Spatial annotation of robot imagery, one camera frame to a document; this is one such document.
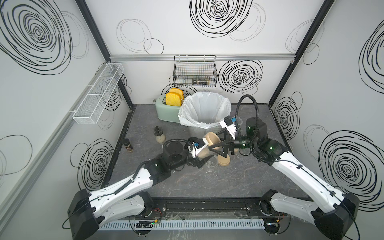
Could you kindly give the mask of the beige lid of jar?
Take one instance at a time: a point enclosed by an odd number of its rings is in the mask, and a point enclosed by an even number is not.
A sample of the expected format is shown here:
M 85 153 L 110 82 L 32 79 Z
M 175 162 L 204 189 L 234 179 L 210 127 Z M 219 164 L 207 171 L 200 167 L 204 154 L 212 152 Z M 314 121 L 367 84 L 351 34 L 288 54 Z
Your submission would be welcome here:
M 208 142 L 208 148 L 210 146 L 213 146 L 215 144 L 219 144 L 221 142 L 221 139 L 218 137 L 218 135 L 216 135 L 215 133 L 213 132 L 208 132 L 204 138 L 207 140 Z
M 218 155 L 217 158 L 219 165 L 222 167 L 228 166 L 231 162 L 231 157 L 229 155 L 227 155 L 226 157 Z

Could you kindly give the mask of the glass rice jar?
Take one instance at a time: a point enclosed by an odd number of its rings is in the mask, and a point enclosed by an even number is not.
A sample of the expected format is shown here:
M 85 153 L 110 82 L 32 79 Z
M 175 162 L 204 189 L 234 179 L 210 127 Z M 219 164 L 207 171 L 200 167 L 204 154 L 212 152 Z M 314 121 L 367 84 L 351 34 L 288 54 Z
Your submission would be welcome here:
M 241 126 L 243 124 L 243 120 L 241 117 L 233 117 L 233 123 L 235 125 L 235 122 L 237 122 L 238 126 Z

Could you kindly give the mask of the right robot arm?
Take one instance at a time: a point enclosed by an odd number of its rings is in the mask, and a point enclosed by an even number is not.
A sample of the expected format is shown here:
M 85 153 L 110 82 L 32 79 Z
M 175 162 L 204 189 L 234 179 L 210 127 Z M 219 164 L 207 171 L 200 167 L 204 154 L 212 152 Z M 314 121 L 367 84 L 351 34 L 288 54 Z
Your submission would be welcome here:
M 317 227 L 330 240 L 341 240 L 346 236 L 356 217 L 360 201 L 354 194 L 344 194 L 326 183 L 306 168 L 280 142 L 268 137 L 267 126 L 258 118 L 251 118 L 246 135 L 241 135 L 237 118 L 230 116 L 220 121 L 224 140 L 209 147 L 211 151 L 221 147 L 221 156 L 234 154 L 235 149 L 249 149 L 260 162 L 278 170 L 310 198 L 309 201 L 289 197 L 269 190 L 259 201 L 259 209 L 265 216 L 286 213 Z

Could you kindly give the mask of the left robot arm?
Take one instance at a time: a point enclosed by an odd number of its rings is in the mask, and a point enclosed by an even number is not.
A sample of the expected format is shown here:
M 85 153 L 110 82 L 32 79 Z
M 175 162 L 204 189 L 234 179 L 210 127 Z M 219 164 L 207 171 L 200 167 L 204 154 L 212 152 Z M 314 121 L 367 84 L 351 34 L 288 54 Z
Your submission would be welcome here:
M 69 230 L 74 240 L 85 240 L 114 220 L 152 211 L 147 189 L 166 180 L 172 171 L 184 165 L 201 168 L 210 158 L 206 138 L 172 139 L 163 144 L 163 152 L 139 164 L 133 175 L 103 189 L 78 191 L 67 211 Z

